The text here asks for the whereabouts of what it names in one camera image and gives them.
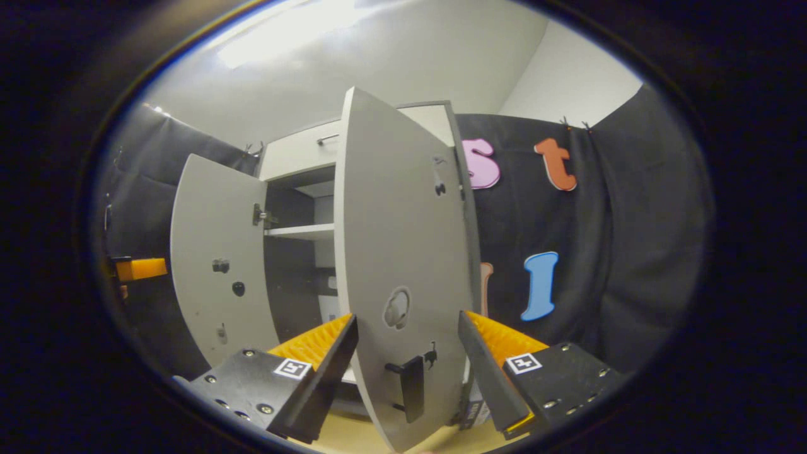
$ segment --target white cabinet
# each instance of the white cabinet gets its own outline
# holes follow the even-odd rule
[[[458,313],[480,305],[473,196],[452,123],[447,104],[395,109],[353,88],[339,121],[267,145],[259,179],[188,159],[171,263],[211,366],[351,312],[351,379],[390,448],[406,450],[451,419],[466,362]],[[255,204],[266,212],[257,225]],[[221,259],[226,274],[212,270]],[[400,376],[385,366],[430,351],[424,409],[407,422]]]

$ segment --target black curtain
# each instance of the black curtain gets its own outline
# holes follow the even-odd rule
[[[110,140],[100,190],[108,194],[107,253],[165,258],[170,269],[171,213],[188,156],[198,154],[253,174],[258,158],[140,105]],[[136,335],[172,375],[193,379],[208,370],[187,329],[170,274],[127,284],[123,311]]]
[[[488,314],[549,344],[565,340],[617,370],[644,364],[684,316],[713,215],[697,143],[644,86],[592,130],[456,115],[463,140],[495,150],[499,182],[474,190],[481,259],[494,267]],[[569,151],[572,191],[549,181],[534,146]],[[554,251],[554,310],[525,322],[530,255]]]

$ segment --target wooden floor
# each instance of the wooden floor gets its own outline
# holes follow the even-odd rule
[[[491,451],[526,436],[522,435],[516,439],[506,441],[493,427],[493,421],[491,420],[467,431],[460,431],[458,428],[459,426],[441,427],[432,436],[406,451],[406,453],[477,454]],[[323,454],[354,454],[356,452],[383,454],[391,452],[369,419],[351,418],[333,412],[325,418],[319,440],[311,445],[300,444]]]

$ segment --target black door handle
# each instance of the black door handle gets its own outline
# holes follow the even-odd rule
[[[402,366],[387,363],[384,368],[401,377],[403,405],[392,406],[406,414],[406,422],[415,422],[423,415],[424,408],[423,356],[415,356]]]

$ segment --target open cabinet door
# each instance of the open cabinet door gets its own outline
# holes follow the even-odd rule
[[[266,183],[191,154],[171,217],[171,275],[185,323],[211,367],[244,347],[278,345],[263,257]],[[215,260],[226,261],[214,271]]]
[[[358,320],[359,392],[387,444],[402,452],[450,421],[462,390],[457,316],[473,296],[457,163],[433,134],[356,88],[345,97],[341,136],[339,301]],[[418,393],[421,408],[401,408],[416,406]]]

